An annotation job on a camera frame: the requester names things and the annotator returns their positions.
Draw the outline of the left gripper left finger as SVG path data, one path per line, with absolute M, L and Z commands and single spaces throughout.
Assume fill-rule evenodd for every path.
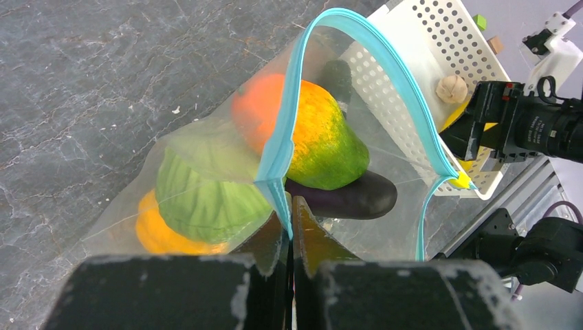
M 288 329 L 289 241 L 276 215 L 229 254 L 95 256 L 46 329 Z

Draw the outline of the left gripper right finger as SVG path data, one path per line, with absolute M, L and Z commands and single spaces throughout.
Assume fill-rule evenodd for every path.
M 481 261 L 366 262 L 292 201 L 299 329 L 522 329 L 500 277 Z

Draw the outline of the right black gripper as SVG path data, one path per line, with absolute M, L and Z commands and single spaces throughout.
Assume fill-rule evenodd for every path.
M 582 162 L 582 100 L 556 95 L 552 76 L 541 78 L 536 96 L 525 84 L 483 81 L 476 85 L 465 112 L 479 123 L 495 122 L 482 131 L 479 146 L 491 149 L 502 163 L 523 162 L 538 154 Z

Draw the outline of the beige garlic bulb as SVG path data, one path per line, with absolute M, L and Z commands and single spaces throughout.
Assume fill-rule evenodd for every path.
M 459 75 L 442 78 L 435 88 L 435 93 L 445 103 L 462 103 L 468 95 L 468 85 Z

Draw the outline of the dark purple eggplant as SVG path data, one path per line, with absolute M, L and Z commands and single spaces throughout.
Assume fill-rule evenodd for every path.
M 293 197 L 301 196 L 317 217 L 369 220 L 389 213 L 397 203 L 394 183 L 370 170 L 350 184 L 335 190 L 303 186 L 291 179 L 285 190 Z

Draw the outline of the yellow bell pepper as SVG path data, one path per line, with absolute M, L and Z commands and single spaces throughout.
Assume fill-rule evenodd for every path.
M 140 200 L 138 212 L 135 233 L 144 249 L 150 253 L 209 255 L 228 252 L 227 243 L 192 241 L 169 228 L 160 216 L 154 190 L 146 193 Z

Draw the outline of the green cabbage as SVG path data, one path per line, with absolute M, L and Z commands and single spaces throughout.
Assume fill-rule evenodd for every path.
M 213 245 L 248 237 L 272 213 L 255 185 L 204 177 L 170 148 L 158 170 L 155 200 L 170 229 Z

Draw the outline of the orange green mango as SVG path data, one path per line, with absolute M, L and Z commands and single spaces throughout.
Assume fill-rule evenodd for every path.
M 274 132 L 284 82 L 283 74 L 259 76 L 233 94 L 232 118 L 258 155 Z M 338 101 L 313 82 L 300 83 L 292 140 L 287 178 L 303 186 L 335 190 L 359 179 L 369 167 L 369 150 L 347 124 Z

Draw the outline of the clear zip top bag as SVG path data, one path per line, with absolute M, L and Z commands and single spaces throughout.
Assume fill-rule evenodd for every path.
M 396 49 L 368 19 L 344 8 L 332 8 L 317 16 L 282 54 L 249 79 L 268 74 L 283 74 L 285 77 L 274 132 L 260 155 L 250 148 L 235 125 L 231 114 L 233 93 L 210 115 L 165 135 L 155 143 L 140 174 L 113 199 L 82 239 L 87 253 L 150 253 L 137 238 L 135 221 L 140 200 L 155 190 L 166 148 L 176 152 L 204 177 L 255 185 L 272 207 L 269 218 L 276 215 L 285 234 L 293 238 L 293 196 L 285 190 L 285 183 L 289 179 L 287 170 L 294 154 L 292 137 L 300 83 L 306 80 L 316 84 L 325 64 L 343 60 L 341 56 L 354 43 L 365 47 L 374 57 L 406 105 L 413 118 L 413 132 L 422 141 L 434 177 L 432 185 L 425 183 L 356 93 L 352 78 L 350 103 L 338 103 L 347 124 L 368 148 L 370 161 L 367 171 L 394 183 L 398 192 L 397 203 L 389 213 L 377 219 L 316 216 L 316 221 L 340 245 L 361 259 L 424 260 L 424 219 L 431 196 L 445 183 L 462 189 L 473 188 L 473 183 L 450 162 L 424 95 Z M 227 242 L 228 252 L 239 247 L 260 227 L 244 239 Z

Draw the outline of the yellow banana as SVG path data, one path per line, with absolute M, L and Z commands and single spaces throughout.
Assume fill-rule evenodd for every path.
M 469 100 L 459 105 L 445 120 L 439 135 L 445 138 L 445 143 L 460 163 L 463 170 L 470 174 L 479 154 L 479 139 L 482 131 L 496 126 L 495 122 L 479 123 L 475 116 L 467 114 Z

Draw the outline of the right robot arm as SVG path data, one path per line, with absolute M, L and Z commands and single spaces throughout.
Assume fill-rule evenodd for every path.
M 440 132 L 453 155 L 477 159 L 487 147 L 500 163 L 545 155 L 582 161 L 582 101 L 556 94 L 553 76 L 538 80 L 533 91 L 518 82 L 480 82 L 467 106 Z M 504 230 L 511 217 L 494 211 L 460 246 L 452 259 L 488 263 L 499 276 L 520 285 L 547 282 L 566 292 L 582 290 L 582 213 L 575 221 L 543 215 L 525 236 Z

